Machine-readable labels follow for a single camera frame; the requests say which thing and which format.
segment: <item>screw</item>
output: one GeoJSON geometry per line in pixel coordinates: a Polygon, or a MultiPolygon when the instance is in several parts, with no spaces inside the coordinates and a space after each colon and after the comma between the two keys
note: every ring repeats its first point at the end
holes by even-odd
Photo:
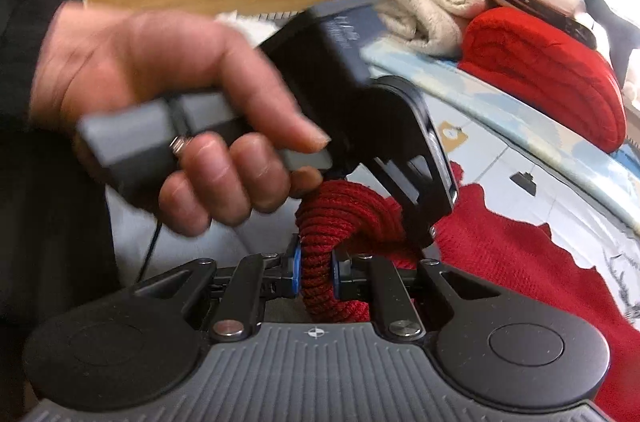
{"type": "Polygon", "coordinates": [[[389,332],[401,338],[409,338],[417,336],[422,332],[422,328],[414,321],[403,319],[401,321],[394,321],[391,323],[389,325],[389,332]]]}
{"type": "Polygon", "coordinates": [[[235,319],[223,319],[216,322],[212,329],[220,337],[234,337],[244,331],[244,325],[235,319]]]}

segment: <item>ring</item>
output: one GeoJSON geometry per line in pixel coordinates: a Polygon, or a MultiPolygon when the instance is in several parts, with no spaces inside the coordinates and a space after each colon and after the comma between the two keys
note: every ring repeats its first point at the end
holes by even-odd
{"type": "Polygon", "coordinates": [[[189,142],[191,141],[190,137],[176,137],[173,141],[171,141],[171,144],[169,144],[169,147],[171,148],[171,151],[174,153],[174,157],[175,158],[180,158],[180,155],[182,154],[182,151],[185,149],[185,147],[187,147],[187,144],[189,144],[189,142]]]}

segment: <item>stack of folded clothes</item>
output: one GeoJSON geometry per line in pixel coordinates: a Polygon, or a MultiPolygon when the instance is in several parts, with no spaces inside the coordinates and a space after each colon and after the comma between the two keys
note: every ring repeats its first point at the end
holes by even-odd
{"type": "Polygon", "coordinates": [[[382,0],[401,41],[510,93],[611,153],[625,139],[620,94],[640,30],[604,0],[382,0]],[[609,61],[587,25],[609,36],[609,61]]]}

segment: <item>red knitted cloth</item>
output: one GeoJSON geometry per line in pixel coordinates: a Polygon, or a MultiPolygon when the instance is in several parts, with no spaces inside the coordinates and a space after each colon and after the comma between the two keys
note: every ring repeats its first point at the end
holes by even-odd
{"type": "MultiPolygon", "coordinates": [[[[455,164],[454,172],[460,179],[455,164]]],[[[303,298],[318,322],[369,319],[367,304],[334,299],[330,255],[338,243],[349,239],[351,253],[384,255],[403,269],[415,268],[420,258],[415,247],[404,243],[398,204],[360,184],[325,182],[303,200],[298,227],[303,298]]],[[[453,214],[436,228],[446,263],[596,326],[609,342],[612,362],[596,403],[617,422],[640,420],[640,332],[620,315],[596,270],[577,267],[551,242],[548,225],[535,227],[486,209],[478,184],[460,189],[453,214]]]]}
{"type": "Polygon", "coordinates": [[[460,69],[601,150],[616,151],[625,140],[625,109],[609,62],[552,25],[517,9],[491,9],[466,29],[462,53],[460,69]]]}

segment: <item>gray plastic base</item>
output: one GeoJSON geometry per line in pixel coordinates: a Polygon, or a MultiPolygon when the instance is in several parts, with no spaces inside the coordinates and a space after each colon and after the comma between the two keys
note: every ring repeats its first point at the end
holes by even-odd
{"type": "Polygon", "coordinates": [[[257,336],[217,344],[193,376],[148,405],[89,414],[41,402],[33,422],[596,422],[593,405],[521,415],[485,407],[451,388],[410,344],[369,323],[264,323],[257,336]]]}

